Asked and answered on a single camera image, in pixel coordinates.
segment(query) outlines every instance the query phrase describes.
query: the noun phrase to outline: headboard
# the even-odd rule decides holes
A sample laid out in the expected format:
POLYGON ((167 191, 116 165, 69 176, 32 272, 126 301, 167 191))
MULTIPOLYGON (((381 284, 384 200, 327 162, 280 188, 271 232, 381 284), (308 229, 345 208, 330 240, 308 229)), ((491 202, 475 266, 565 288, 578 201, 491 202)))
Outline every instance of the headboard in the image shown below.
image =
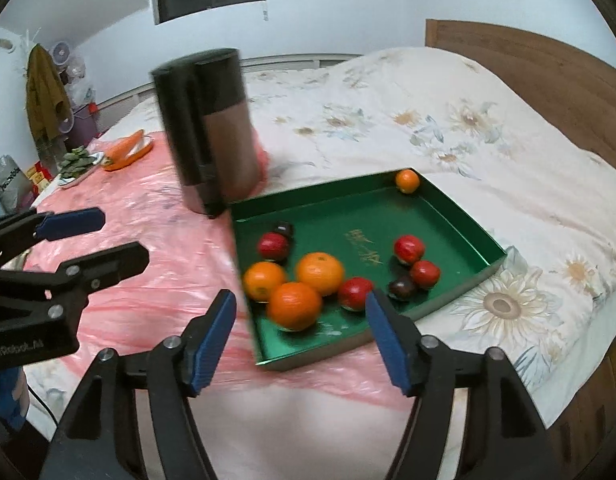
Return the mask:
POLYGON ((616 168, 616 69, 573 46, 487 23, 426 20, 425 44, 495 73, 550 124, 616 168))

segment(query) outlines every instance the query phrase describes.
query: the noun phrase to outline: black cylinder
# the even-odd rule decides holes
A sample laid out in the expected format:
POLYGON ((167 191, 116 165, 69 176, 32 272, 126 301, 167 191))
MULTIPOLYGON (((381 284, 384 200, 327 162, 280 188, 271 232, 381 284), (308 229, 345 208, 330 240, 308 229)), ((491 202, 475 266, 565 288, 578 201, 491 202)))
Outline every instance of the black cylinder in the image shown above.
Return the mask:
POLYGON ((211 218, 259 179, 239 53, 208 50, 152 72, 185 205, 211 218))

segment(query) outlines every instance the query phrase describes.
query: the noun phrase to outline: metal bolt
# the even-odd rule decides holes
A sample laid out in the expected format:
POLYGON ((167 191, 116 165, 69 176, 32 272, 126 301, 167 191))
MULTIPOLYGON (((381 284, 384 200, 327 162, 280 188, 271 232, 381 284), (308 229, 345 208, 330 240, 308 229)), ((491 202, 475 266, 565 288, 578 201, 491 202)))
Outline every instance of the metal bolt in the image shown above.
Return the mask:
POLYGON ((110 361, 114 357, 114 349, 112 348, 104 348, 101 352, 99 352, 99 361, 106 362, 110 361))
POLYGON ((493 346, 493 348, 488 349, 488 355, 491 359, 494 359, 495 361, 503 361, 506 358, 506 354, 504 354, 504 351, 496 346, 493 346))
POLYGON ((421 338, 421 344, 428 349, 437 348, 439 346, 439 339, 433 335, 424 335, 421 338))
POLYGON ((71 265, 66 269, 66 274, 68 276, 76 276, 81 269, 78 268, 78 265, 71 265))
POLYGON ((50 319, 59 319, 63 316, 63 307, 59 304, 53 305, 48 309, 48 316, 50 319))
POLYGON ((163 339, 163 346, 166 348, 177 348, 181 344, 181 338, 178 335, 171 335, 163 339))

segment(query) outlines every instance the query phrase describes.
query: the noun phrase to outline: tangerine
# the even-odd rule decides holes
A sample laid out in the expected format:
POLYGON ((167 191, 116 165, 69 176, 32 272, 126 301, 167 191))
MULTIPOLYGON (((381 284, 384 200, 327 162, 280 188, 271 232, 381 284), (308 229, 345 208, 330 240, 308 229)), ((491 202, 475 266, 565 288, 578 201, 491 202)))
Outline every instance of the tangerine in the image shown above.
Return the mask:
POLYGON ((265 303, 275 288, 287 281, 283 267, 272 262, 258 262, 243 275, 243 288, 248 298, 265 303))
POLYGON ((294 275, 320 295, 329 296, 339 290, 345 270, 341 262, 328 253, 309 253, 294 267, 294 275))
POLYGON ((275 288, 265 314, 281 329, 300 332, 316 322, 322 304, 319 293, 311 286, 288 282, 275 288))
POLYGON ((399 191, 405 194, 414 193, 419 187, 419 175, 412 170, 401 170, 394 179, 399 191))

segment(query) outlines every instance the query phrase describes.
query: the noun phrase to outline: green tray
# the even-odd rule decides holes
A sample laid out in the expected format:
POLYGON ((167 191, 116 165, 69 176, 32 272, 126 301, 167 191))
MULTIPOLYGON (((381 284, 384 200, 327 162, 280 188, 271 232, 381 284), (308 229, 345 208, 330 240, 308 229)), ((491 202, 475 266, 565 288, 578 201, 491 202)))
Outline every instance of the green tray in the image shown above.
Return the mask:
MULTIPOLYGON (((338 258, 347 278, 363 276, 385 286, 406 272, 392 256, 396 238, 413 234, 425 243, 424 258, 441 279, 395 307, 421 319, 496 272, 504 250, 470 216, 419 175, 412 195, 400 193, 396 171, 302 187, 230 205, 241 274, 259 261, 257 243, 277 221, 294 225, 294 245, 285 264, 290 279, 306 253, 338 258)), ((280 331, 265 317, 265 305, 249 301, 257 365, 289 370, 356 348, 373 339, 363 313, 349 312, 336 295, 325 298, 317 324, 300 333, 280 331)))

